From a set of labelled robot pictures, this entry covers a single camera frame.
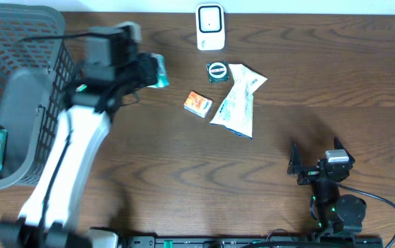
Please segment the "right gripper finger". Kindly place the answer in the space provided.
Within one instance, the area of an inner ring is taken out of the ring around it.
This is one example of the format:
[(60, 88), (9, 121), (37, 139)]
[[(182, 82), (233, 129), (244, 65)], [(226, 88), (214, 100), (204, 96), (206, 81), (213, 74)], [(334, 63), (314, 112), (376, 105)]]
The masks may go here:
[(344, 150), (346, 153), (348, 152), (346, 150), (346, 148), (344, 148), (343, 144), (341, 143), (341, 141), (339, 140), (339, 138), (337, 136), (334, 137), (334, 148), (335, 149), (342, 149)]
[(303, 170), (303, 163), (299, 154), (299, 149), (295, 143), (291, 147), (291, 155), (288, 163), (287, 174), (299, 174)]

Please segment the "teal tissue pack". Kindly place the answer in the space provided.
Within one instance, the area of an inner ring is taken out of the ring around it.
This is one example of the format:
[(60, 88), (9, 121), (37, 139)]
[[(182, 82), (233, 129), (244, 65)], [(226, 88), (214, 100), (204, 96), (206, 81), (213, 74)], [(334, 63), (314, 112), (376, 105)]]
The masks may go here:
[(151, 53), (151, 56), (158, 62), (157, 69), (157, 80), (158, 82), (154, 85), (149, 85), (151, 88), (165, 88), (169, 85), (169, 80), (167, 76), (167, 69), (165, 66), (164, 57), (160, 54)]

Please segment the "orange tissue pack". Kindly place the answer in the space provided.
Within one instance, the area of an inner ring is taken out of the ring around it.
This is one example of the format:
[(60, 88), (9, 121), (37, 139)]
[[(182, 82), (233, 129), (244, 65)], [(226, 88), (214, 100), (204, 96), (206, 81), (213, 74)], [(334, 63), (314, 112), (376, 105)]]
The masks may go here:
[(205, 118), (211, 109), (213, 101), (208, 99), (197, 92), (190, 92), (184, 102), (184, 109)]

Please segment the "white blue snack bag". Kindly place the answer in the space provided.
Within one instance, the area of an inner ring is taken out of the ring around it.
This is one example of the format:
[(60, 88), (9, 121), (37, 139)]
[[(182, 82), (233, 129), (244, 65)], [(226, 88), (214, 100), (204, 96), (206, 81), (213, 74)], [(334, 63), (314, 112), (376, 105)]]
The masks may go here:
[(234, 84), (210, 121), (238, 136), (253, 137), (253, 101), (255, 91), (268, 79), (242, 64), (229, 64)]

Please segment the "dark green round-label box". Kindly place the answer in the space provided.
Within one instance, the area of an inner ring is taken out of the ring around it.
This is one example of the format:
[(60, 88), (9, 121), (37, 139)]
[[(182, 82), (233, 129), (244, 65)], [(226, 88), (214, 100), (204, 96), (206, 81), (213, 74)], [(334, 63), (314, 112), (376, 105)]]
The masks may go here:
[(226, 61), (216, 61), (206, 64), (209, 83), (221, 83), (229, 80), (228, 64)]

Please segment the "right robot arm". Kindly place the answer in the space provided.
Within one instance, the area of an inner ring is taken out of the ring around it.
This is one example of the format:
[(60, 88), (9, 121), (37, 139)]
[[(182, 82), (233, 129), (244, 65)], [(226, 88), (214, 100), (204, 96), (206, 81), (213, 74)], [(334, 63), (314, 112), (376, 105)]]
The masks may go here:
[(362, 231), (366, 202), (355, 195), (341, 195), (338, 186), (350, 175), (354, 163), (355, 159), (338, 138), (334, 138), (334, 148), (325, 151), (315, 166), (305, 166), (297, 146), (292, 145), (287, 174), (296, 175), (298, 185), (312, 188), (310, 212), (319, 221), (313, 240), (353, 242)]

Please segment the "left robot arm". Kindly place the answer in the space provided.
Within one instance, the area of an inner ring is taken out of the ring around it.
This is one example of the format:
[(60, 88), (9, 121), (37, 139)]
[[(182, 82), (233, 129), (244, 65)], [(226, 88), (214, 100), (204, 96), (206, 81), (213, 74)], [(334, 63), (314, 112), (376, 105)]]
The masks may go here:
[(139, 52), (140, 26), (91, 27), (85, 61), (63, 89), (56, 137), (41, 179), (16, 221), (0, 220), (2, 247), (124, 247), (106, 227), (78, 234), (76, 226), (92, 164), (122, 99), (158, 82), (158, 60)]

